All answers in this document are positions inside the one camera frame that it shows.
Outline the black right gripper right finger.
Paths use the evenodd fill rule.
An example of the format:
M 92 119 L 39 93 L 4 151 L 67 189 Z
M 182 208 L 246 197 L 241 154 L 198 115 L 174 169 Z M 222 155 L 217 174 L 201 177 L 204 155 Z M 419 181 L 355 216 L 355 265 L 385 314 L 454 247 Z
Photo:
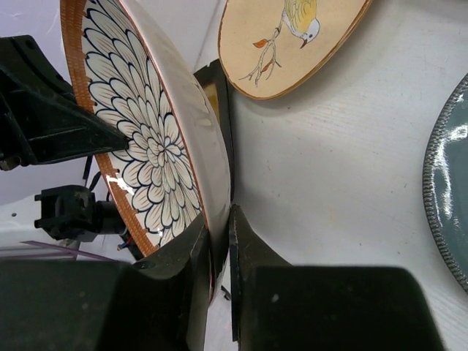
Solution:
M 233 340 L 240 350 L 442 350 L 415 277 L 390 266 L 292 265 L 230 210 Z

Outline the blue-grey round plate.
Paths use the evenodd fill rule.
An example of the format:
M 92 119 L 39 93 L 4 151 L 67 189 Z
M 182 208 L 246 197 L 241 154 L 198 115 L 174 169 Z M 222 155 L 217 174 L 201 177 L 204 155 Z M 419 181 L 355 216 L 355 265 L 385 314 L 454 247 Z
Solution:
M 467 77 L 450 94 L 431 131 L 422 195 L 439 253 L 467 290 Z

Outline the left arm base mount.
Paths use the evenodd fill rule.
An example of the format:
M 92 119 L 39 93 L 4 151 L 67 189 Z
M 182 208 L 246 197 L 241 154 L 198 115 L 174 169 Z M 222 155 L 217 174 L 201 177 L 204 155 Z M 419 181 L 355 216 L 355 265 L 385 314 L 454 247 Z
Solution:
M 34 200 L 40 204 L 40 218 L 34 221 L 52 239 L 92 242 L 99 235 L 119 235 L 118 250 L 134 243 L 113 201 L 97 200 L 87 187 L 78 185 L 44 189 Z

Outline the flower pattern round bowl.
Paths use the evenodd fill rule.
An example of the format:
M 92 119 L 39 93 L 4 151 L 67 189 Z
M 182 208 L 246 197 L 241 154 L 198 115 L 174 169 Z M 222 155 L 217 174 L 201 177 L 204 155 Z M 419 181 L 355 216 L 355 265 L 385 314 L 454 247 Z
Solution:
M 138 249 L 150 255 L 200 219 L 219 287 L 230 166 L 202 86 L 142 2 L 62 1 L 60 14 L 79 106 L 128 139 L 96 160 Z

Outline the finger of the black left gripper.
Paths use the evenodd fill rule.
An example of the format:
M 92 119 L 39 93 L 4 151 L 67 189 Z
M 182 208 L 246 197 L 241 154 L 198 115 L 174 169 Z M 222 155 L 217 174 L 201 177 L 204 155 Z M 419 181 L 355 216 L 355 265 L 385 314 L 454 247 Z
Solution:
M 72 86 L 29 35 L 1 38 L 1 169 L 50 165 L 128 147 L 76 102 Z

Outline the black square amber plate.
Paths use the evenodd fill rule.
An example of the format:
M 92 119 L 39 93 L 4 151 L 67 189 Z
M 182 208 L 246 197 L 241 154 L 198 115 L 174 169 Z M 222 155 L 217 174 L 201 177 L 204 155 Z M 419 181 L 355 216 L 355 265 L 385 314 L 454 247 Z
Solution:
M 207 95 L 222 131 L 230 166 L 230 199 L 233 200 L 235 165 L 230 118 L 230 83 L 219 59 L 196 71 L 195 78 Z

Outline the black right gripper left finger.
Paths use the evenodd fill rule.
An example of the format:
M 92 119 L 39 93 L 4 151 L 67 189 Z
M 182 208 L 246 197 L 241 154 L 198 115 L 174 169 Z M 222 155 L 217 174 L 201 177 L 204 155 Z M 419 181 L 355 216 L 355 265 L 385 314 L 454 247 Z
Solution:
M 202 350 L 211 298 L 201 217 L 134 264 L 2 260 L 3 350 Z

